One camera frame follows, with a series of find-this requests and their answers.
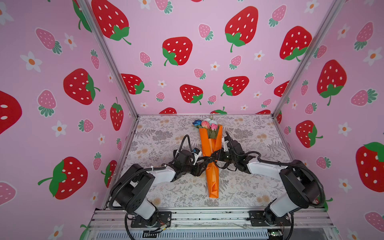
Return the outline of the orange wrapping paper sheet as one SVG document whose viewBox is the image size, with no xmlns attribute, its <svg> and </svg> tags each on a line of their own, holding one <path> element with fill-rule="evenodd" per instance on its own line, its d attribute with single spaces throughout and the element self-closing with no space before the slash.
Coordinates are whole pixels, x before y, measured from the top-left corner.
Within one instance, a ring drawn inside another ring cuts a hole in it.
<svg viewBox="0 0 384 240">
<path fill-rule="evenodd" d="M 222 149 L 222 134 L 223 126 L 219 126 L 219 131 L 216 139 L 209 138 L 209 130 L 199 128 L 200 138 L 202 142 L 203 156 L 213 157 L 214 153 L 219 153 Z M 216 166 L 216 160 L 208 163 L 206 169 L 207 187 L 209 198 L 219 198 L 219 168 Z"/>
</svg>

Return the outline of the blue fake rose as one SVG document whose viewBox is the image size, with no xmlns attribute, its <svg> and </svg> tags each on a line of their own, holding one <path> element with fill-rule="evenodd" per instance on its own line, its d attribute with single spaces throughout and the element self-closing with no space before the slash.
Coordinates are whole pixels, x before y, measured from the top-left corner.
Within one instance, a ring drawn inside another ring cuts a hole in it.
<svg viewBox="0 0 384 240">
<path fill-rule="evenodd" d="M 198 129 L 202 127 L 201 124 L 202 124 L 202 121 L 201 121 L 201 120 L 195 120 L 195 121 L 193 122 L 194 127 L 195 127 L 195 128 L 198 128 Z"/>
</svg>

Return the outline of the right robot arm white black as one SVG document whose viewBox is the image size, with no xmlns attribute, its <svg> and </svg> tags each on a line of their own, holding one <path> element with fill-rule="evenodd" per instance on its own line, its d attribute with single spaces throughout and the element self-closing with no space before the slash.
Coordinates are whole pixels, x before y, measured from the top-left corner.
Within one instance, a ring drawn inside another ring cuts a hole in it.
<svg viewBox="0 0 384 240">
<path fill-rule="evenodd" d="M 240 143 L 232 139 L 226 141 L 225 146 L 214 152 L 214 160 L 232 164 L 241 172 L 267 176 L 283 183 L 286 192 L 270 202 L 264 210 L 264 221 L 268 225 L 275 226 L 286 215 L 301 209 L 324 206 L 324 186 L 302 161 L 267 161 L 257 151 L 245 153 Z"/>
</svg>

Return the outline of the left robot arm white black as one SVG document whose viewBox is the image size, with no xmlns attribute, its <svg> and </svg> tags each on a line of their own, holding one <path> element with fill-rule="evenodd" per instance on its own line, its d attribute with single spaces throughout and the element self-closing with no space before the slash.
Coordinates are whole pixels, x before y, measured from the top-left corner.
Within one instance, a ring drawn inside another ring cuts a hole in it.
<svg viewBox="0 0 384 240">
<path fill-rule="evenodd" d="M 157 207 L 147 199 L 151 187 L 160 183 L 174 182 L 186 174 L 199 177 L 210 163 L 209 157 L 201 157 L 198 149 L 174 151 L 174 159 L 160 167 L 143 168 L 132 165 L 113 185 L 108 208 L 124 210 L 141 217 L 148 225 L 159 218 Z"/>
</svg>

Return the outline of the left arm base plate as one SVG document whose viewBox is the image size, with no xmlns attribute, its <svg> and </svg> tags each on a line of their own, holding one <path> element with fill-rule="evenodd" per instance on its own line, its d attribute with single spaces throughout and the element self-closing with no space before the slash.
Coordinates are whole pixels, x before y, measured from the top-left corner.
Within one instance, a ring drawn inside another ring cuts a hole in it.
<svg viewBox="0 0 384 240">
<path fill-rule="evenodd" d="M 148 220 L 140 215 L 134 216 L 131 221 L 131 228 L 159 228 L 163 225 L 170 225 L 172 212 L 155 211 Z"/>
</svg>

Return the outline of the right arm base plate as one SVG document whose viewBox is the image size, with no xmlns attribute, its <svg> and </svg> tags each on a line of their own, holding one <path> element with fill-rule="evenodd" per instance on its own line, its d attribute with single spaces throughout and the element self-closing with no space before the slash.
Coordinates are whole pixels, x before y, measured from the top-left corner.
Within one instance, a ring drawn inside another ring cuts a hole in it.
<svg viewBox="0 0 384 240">
<path fill-rule="evenodd" d="M 247 218 L 253 227 L 289 227 L 290 217 L 285 214 L 283 217 L 276 217 L 272 212 L 249 211 Z"/>
</svg>

